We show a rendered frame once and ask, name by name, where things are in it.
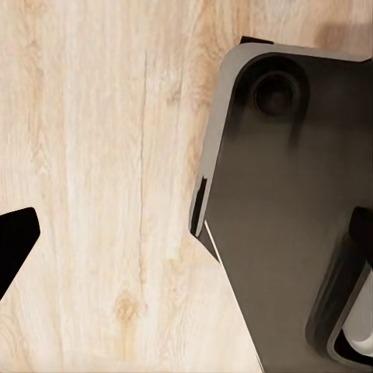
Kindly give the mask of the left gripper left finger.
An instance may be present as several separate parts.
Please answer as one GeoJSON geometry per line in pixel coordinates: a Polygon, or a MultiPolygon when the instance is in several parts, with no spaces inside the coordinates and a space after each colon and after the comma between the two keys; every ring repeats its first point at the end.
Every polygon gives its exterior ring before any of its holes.
{"type": "Polygon", "coordinates": [[[0,215],[0,299],[40,237],[34,207],[0,215]]]}

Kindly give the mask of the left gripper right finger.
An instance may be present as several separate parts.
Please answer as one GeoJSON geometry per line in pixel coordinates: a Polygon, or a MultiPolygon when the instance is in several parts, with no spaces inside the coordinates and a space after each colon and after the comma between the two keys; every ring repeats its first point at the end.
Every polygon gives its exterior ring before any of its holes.
{"type": "Polygon", "coordinates": [[[373,210],[355,207],[348,234],[373,270],[373,210]]]}

